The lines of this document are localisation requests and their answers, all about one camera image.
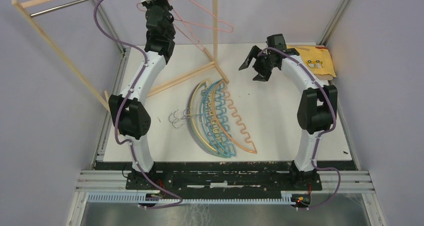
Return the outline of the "pink wire hanger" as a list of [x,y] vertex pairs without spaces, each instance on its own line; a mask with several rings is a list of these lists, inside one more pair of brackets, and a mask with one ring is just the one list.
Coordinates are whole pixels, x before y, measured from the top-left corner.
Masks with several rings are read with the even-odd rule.
[[182,25],[184,25],[185,29],[190,33],[190,35],[187,35],[178,26],[175,26],[175,28],[200,50],[205,50],[206,48],[202,44],[201,40],[195,35],[192,29],[193,26],[212,30],[212,43],[214,44],[214,46],[218,45],[219,32],[232,33],[234,31],[233,25],[231,25],[227,21],[223,21],[218,18],[218,0],[212,0],[212,11],[207,10],[195,0],[185,1],[188,1],[192,4],[192,10],[187,12],[187,15],[191,15],[194,18],[194,21],[188,21],[185,18],[181,17],[176,10],[173,10],[172,14],[174,16],[174,20],[176,22],[182,23]]

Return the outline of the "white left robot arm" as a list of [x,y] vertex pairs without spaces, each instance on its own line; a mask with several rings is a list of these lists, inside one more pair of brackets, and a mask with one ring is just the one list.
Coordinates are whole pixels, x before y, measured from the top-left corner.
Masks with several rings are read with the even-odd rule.
[[119,145],[128,143],[132,167],[138,171],[138,182],[145,189],[157,184],[157,175],[147,140],[151,117],[144,104],[159,73],[170,60],[175,47],[174,17],[168,0],[146,0],[146,45],[144,59],[129,84],[119,95],[109,98],[115,140]]

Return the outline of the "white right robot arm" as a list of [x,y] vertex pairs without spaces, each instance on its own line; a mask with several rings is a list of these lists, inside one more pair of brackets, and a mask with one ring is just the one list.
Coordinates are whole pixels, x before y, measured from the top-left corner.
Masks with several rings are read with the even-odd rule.
[[302,129],[298,153],[291,164],[289,184],[301,190],[313,180],[317,171],[316,155],[323,135],[332,132],[337,124],[338,90],[325,85],[302,62],[295,48],[288,48],[283,34],[266,39],[264,49],[253,46],[239,70],[252,66],[255,81],[267,82],[274,68],[288,76],[301,93],[297,121]]

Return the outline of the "orange wavy plastic hanger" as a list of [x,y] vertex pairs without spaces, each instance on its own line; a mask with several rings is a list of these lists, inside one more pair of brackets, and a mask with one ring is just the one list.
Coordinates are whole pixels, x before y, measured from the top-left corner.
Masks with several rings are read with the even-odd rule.
[[248,127],[244,123],[243,118],[235,105],[227,84],[223,80],[219,80],[213,92],[218,93],[221,101],[225,101],[224,108],[226,109],[226,112],[224,116],[228,117],[229,126],[231,127],[230,131],[226,130],[227,137],[237,149],[253,155],[258,154],[257,147],[252,141]]

